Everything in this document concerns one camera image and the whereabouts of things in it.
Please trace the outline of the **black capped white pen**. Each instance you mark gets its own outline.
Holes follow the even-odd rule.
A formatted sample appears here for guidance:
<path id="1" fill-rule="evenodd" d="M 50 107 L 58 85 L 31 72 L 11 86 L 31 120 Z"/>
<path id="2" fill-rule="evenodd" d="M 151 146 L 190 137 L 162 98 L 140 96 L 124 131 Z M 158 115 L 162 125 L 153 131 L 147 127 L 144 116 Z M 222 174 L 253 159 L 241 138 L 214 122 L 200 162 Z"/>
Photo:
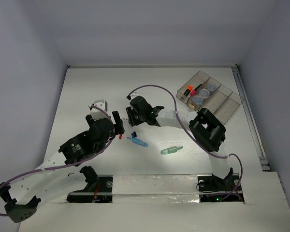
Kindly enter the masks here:
<path id="1" fill-rule="evenodd" d="M 129 126 L 129 130 L 130 130 L 130 132 L 131 132 L 131 137 L 132 137 L 132 138 L 136 138 L 136 137 L 137 137 L 137 134 L 136 134 L 136 132 L 134 131 L 133 127 L 132 127 L 130 124 L 128 124 L 128 126 Z"/>

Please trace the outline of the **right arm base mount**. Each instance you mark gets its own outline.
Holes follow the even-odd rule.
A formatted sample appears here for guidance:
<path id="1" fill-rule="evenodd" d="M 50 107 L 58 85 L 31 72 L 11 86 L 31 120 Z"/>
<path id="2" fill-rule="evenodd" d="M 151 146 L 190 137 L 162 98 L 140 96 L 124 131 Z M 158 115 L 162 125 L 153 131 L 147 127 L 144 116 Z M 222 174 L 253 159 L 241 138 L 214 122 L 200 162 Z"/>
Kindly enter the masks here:
<path id="1" fill-rule="evenodd" d="M 220 179 L 213 174 L 198 176 L 196 189 L 199 191 L 201 203 L 244 202 L 241 185 L 234 190 L 239 181 L 239 175 L 230 168 L 228 175 Z"/>

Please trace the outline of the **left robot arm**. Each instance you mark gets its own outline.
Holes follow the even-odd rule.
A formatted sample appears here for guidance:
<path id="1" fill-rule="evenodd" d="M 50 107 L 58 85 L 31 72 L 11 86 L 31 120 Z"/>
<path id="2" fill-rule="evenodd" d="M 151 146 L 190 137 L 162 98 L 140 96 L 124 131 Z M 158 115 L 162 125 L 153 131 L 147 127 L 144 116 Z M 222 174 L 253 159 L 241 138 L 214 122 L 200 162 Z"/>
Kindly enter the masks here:
<path id="1" fill-rule="evenodd" d="M 108 202 L 98 196 L 103 189 L 111 192 L 112 178 L 99 177 L 88 161 L 103 153 L 112 140 L 123 134 L 123 121 L 117 111 L 109 116 L 94 109 L 86 116 L 88 130 L 62 144 L 58 151 L 35 170 L 20 174 L 0 184 L 0 216 L 19 223 L 33 216 L 43 204 L 67 196 L 77 203 L 76 193 L 87 193 L 85 203 Z"/>

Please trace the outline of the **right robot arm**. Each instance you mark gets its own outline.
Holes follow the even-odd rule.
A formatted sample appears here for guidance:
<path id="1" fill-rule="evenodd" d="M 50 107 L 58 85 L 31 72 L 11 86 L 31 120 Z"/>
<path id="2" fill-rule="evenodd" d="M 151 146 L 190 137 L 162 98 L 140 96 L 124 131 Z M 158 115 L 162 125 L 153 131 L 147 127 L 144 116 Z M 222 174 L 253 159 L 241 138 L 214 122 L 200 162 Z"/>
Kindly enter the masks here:
<path id="1" fill-rule="evenodd" d="M 128 96 L 126 108 L 131 126 L 146 123 L 157 127 L 174 127 L 188 131 L 188 135 L 209 155 L 212 182 L 217 189 L 225 189 L 231 182 L 233 169 L 224 149 L 226 128 L 206 108 L 198 112 L 176 111 L 163 106 L 152 107 L 144 97 Z"/>

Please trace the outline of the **clear jar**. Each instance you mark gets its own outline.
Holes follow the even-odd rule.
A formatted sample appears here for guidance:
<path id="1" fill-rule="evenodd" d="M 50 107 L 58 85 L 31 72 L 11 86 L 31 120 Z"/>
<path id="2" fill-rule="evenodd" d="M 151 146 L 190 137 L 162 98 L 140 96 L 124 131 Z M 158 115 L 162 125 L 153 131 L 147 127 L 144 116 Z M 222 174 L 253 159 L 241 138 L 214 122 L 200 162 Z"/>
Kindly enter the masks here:
<path id="1" fill-rule="evenodd" d="M 216 83 L 213 83 L 213 82 L 209 82 L 207 85 L 206 85 L 206 89 L 210 92 L 210 93 L 213 93 L 216 91 L 217 89 L 217 84 Z"/>
<path id="2" fill-rule="evenodd" d="M 194 95 L 191 98 L 191 102 L 195 105 L 201 106 L 203 104 L 203 98 L 199 95 Z"/>
<path id="3" fill-rule="evenodd" d="M 203 99 L 208 99 L 210 97 L 210 91 L 206 88 L 201 89 L 199 91 L 199 96 L 202 97 Z"/>

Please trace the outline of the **pink highlighter marker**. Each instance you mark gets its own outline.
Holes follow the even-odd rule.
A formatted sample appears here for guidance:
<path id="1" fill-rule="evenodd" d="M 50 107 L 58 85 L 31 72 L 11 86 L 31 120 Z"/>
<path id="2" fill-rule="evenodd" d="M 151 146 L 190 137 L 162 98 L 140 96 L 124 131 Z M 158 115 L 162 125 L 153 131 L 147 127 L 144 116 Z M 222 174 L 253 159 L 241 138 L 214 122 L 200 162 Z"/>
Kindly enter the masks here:
<path id="1" fill-rule="evenodd" d="M 202 86 L 203 86 L 203 85 L 200 84 L 200 85 L 198 85 L 197 87 L 195 87 L 194 90 L 191 91 L 190 95 L 193 96 L 193 95 L 197 94 L 198 91 L 199 91 L 199 89 L 200 89 Z"/>

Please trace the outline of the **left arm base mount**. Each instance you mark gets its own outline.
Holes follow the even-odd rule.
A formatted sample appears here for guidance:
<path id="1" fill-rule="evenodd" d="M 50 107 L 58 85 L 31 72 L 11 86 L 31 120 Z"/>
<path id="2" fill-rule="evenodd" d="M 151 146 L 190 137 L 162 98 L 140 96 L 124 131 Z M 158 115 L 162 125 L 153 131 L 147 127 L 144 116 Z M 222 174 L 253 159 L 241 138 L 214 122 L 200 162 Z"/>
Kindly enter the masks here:
<path id="1" fill-rule="evenodd" d="M 98 176 L 94 169 L 85 166 L 80 170 L 86 186 L 67 195 L 69 203 L 112 203 L 113 176 Z"/>

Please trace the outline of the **orange highlighter marker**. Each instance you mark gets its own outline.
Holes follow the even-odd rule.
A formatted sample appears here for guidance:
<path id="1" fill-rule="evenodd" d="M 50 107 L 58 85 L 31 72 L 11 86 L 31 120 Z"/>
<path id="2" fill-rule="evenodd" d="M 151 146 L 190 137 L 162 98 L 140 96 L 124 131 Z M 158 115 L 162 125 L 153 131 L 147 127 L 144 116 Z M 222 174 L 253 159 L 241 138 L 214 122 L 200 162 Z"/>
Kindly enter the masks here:
<path id="1" fill-rule="evenodd" d="M 187 97 L 192 90 L 193 90 L 193 86 L 188 86 L 188 88 L 184 92 L 184 96 Z"/>

